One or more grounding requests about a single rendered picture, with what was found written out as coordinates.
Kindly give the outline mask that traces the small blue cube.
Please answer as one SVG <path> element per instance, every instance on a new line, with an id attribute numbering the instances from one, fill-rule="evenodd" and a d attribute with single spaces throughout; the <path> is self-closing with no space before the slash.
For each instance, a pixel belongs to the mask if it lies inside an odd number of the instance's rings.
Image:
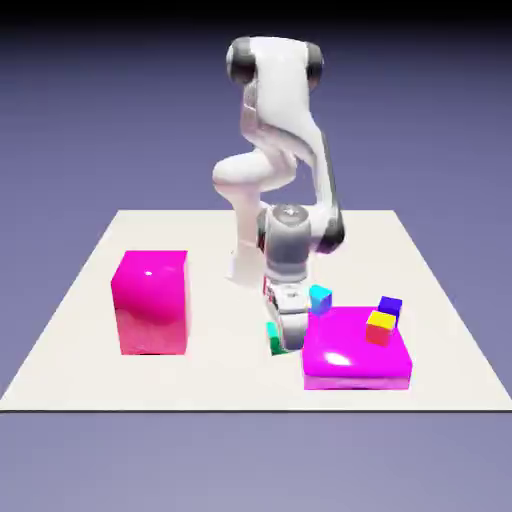
<path id="1" fill-rule="evenodd" d="M 395 324 L 398 324 L 400 313 L 402 309 L 402 300 L 398 298 L 382 296 L 379 304 L 378 311 L 395 317 Z"/>

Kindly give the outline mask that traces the small yellow cube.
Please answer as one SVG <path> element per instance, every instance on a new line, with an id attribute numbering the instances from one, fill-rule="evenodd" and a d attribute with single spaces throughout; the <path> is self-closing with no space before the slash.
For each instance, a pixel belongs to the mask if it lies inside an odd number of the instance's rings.
<path id="1" fill-rule="evenodd" d="M 365 328 L 365 339 L 379 346 L 389 344 L 396 325 L 396 317 L 392 314 L 374 310 L 370 313 Z"/>

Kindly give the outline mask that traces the small green cube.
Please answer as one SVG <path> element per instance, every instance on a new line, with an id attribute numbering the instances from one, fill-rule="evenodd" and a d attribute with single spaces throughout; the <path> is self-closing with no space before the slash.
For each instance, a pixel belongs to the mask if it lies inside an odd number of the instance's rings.
<path id="1" fill-rule="evenodd" d="M 276 322 L 266 323 L 266 334 L 272 356 L 288 353 L 288 350 L 282 344 L 281 331 Z"/>

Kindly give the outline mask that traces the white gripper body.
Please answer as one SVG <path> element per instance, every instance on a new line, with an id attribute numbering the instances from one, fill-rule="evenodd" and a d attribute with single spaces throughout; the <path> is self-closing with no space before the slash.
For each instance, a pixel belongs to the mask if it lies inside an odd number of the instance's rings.
<path id="1" fill-rule="evenodd" d="M 302 349 L 308 321 L 308 310 L 279 314 L 280 340 L 281 346 L 285 351 L 298 351 Z"/>

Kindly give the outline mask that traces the large magenta box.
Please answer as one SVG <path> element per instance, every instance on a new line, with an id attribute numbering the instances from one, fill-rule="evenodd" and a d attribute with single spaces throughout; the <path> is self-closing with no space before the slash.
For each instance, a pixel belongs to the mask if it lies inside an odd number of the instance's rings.
<path id="1" fill-rule="evenodd" d="M 309 314 L 302 349 L 306 390 L 404 390 L 412 360 L 395 325 L 386 346 L 365 339 L 369 307 L 333 307 Z"/>

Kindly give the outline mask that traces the small cyan cube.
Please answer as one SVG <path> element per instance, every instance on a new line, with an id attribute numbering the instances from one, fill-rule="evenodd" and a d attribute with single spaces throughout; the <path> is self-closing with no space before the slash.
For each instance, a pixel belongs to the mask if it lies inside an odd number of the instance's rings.
<path id="1" fill-rule="evenodd" d="M 332 290 L 314 284 L 309 289 L 311 312 L 316 315 L 327 313 L 332 307 Z"/>

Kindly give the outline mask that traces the large pink box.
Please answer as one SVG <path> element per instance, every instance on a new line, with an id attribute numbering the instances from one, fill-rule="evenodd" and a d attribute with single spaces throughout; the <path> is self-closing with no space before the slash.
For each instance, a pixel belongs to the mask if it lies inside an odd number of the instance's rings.
<path id="1" fill-rule="evenodd" d="M 190 331 L 188 252 L 128 250 L 111 279 L 123 355 L 183 355 Z"/>

